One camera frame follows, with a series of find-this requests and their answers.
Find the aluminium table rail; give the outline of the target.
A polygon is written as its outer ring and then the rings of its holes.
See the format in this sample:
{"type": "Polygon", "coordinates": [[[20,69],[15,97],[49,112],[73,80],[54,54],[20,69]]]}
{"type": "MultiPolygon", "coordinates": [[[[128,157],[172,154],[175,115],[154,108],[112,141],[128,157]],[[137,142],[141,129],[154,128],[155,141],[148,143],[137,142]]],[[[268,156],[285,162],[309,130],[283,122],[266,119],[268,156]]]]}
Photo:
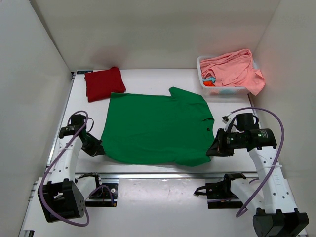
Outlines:
{"type": "Polygon", "coordinates": [[[98,172],[102,179],[213,179],[223,178],[223,173],[105,173],[98,172]]]}

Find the pink t-shirt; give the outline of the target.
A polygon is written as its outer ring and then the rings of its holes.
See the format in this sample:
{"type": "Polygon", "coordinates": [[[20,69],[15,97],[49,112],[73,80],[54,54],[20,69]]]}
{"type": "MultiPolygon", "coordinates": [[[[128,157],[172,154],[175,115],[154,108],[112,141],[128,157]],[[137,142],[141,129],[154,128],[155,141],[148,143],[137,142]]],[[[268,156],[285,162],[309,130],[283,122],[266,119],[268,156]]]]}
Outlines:
{"type": "Polygon", "coordinates": [[[242,86],[253,95],[258,95],[265,86],[261,71],[253,67],[253,56],[249,49],[204,59],[200,66],[202,79],[215,77],[215,86],[218,87],[242,86]]]}

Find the white plastic basket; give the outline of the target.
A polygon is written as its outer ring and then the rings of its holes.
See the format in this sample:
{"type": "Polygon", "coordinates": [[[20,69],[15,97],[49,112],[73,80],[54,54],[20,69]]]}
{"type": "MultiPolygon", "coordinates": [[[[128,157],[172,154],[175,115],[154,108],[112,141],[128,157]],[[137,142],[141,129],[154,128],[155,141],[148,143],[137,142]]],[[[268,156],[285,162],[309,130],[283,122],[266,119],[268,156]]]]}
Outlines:
{"type": "Polygon", "coordinates": [[[212,97],[212,96],[222,96],[222,95],[228,95],[228,96],[235,96],[235,95],[244,95],[249,94],[250,91],[242,86],[237,87],[218,87],[218,86],[206,86],[203,84],[202,80],[202,73],[201,73],[201,66],[200,63],[204,59],[210,59],[215,57],[214,55],[210,56],[199,56],[197,58],[197,74],[199,78],[200,85],[202,87],[202,92],[205,97],[212,97]]]}

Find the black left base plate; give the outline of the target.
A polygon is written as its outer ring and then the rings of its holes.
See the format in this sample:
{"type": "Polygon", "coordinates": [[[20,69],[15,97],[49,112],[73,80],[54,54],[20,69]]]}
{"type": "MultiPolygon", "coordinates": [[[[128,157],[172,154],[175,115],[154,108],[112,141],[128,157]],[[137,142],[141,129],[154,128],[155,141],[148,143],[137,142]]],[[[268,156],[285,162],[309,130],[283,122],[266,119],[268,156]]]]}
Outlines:
{"type": "Polygon", "coordinates": [[[102,184],[108,189],[101,188],[89,197],[85,204],[87,207],[117,207],[119,195],[119,179],[102,179],[102,184]]]}

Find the white front board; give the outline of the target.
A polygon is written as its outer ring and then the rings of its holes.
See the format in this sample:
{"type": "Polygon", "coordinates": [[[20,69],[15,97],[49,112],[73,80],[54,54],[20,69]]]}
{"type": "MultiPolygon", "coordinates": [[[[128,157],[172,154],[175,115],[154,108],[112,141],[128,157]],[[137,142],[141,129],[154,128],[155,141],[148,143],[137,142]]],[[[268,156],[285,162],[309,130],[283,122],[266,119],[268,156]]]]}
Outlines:
{"type": "Polygon", "coordinates": [[[203,179],[120,179],[116,207],[90,207],[89,225],[48,223],[37,196],[29,204],[26,237],[253,237],[252,214],[209,209],[194,196],[203,179]]]}

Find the green t-shirt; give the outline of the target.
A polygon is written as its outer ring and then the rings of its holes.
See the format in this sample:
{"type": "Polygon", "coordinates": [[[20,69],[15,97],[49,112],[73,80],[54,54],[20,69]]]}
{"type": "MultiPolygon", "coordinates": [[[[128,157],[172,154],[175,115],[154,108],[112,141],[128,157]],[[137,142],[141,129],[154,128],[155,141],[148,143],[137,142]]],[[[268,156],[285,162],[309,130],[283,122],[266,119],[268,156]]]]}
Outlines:
{"type": "Polygon", "coordinates": [[[112,93],[101,136],[105,154],[118,162],[189,167],[211,162],[215,119],[199,95],[171,87],[170,95],[112,93]]]}

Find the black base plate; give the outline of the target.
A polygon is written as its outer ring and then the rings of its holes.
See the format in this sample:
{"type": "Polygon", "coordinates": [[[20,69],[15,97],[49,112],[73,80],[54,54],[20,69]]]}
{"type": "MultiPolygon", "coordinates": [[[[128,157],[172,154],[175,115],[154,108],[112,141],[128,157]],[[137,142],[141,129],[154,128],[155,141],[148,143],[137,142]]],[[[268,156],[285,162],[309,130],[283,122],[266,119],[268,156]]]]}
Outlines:
{"type": "Polygon", "coordinates": [[[238,209],[242,202],[231,191],[231,182],[236,179],[246,180],[242,173],[225,174],[221,181],[205,183],[194,191],[195,196],[206,196],[208,209],[238,209]]]}
{"type": "Polygon", "coordinates": [[[102,179],[102,184],[108,189],[101,188],[89,197],[85,204],[87,207],[117,207],[119,195],[119,179],[102,179]]]}

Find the orange garment in basket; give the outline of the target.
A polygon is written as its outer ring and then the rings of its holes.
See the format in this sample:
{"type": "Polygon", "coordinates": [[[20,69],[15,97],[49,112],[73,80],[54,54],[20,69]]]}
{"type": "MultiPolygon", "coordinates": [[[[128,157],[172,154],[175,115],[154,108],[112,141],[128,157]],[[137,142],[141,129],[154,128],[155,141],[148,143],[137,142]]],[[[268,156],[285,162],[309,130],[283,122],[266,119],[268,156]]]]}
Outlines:
{"type": "Polygon", "coordinates": [[[210,77],[207,79],[202,79],[203,85],[205,86],[209,86],[209,87],[214,87],[215,86],[215,82],[216,82],[216,78],[215,77],[210,77]]]}

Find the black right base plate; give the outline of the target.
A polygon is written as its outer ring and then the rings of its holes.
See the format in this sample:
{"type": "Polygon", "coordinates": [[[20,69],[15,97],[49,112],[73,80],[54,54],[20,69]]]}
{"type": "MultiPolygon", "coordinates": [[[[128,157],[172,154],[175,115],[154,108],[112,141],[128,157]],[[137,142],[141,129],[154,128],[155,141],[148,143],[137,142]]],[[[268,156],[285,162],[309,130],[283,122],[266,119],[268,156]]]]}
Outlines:
{"type": "Polygon", "coordinates": [[[238,209],[242,202],[231,191],[231,182],[236,179],[246,180],[242,173],[225,174],[221,181],[205,183],[194,191],[195,196],[206,196],[208,209],[238,209]]]}

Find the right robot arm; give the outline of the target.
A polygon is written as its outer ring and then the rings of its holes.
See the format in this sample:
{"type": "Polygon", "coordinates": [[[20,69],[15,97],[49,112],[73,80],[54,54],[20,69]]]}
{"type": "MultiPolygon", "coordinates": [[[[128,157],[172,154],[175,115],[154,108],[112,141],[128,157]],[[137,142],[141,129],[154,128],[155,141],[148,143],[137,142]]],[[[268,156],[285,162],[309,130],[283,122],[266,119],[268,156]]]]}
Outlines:
{"type": "Polygon", "coordinates": [[[307,213],[300,212],[291,196],[278,162],[282,143],[269,128],[260,128],[252,113],[223,117],[225,127],[218,130],[207,154],[228,157],[246,149],[253,161],[260,184],[251,186],[242,173],[225,174],[222,181],[206,184],[206,194],[215,199],[237,197],[242,207],[253,213],[252,223],[259,237],[296,237],[308,225],[307,213]]]}

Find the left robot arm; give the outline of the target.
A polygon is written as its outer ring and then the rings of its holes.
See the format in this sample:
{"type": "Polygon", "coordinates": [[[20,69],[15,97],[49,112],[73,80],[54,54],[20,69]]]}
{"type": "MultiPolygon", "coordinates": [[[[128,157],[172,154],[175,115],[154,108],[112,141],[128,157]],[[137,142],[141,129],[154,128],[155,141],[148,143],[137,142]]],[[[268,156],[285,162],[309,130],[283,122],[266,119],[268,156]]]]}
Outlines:
{"type": "Polygon", "coordinates": [[[38,188],[39,201],[49,223],[83,217],[86,200],[98,198],[104,192],[98,173],[75,175],[80,151],[91,157],[105,153],[101,140],[86,129],[88,120],[87,112],[77,111],[60,129],[58,137],[62,145],[38,188]]]}

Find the folded red t-shirt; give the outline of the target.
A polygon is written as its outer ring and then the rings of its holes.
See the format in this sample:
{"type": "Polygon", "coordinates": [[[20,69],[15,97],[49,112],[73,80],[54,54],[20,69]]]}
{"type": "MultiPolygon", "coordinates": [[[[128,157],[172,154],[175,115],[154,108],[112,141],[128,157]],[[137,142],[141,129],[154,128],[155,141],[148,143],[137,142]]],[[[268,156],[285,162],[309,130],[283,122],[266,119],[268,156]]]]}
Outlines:
{"type": "Polygon", "coordinates": [[[86,96],[89,103],[107,99],[112,92],[124,93],[126,91],[118,67],[86,73],[84,79],[86,82],[86,96]]]}

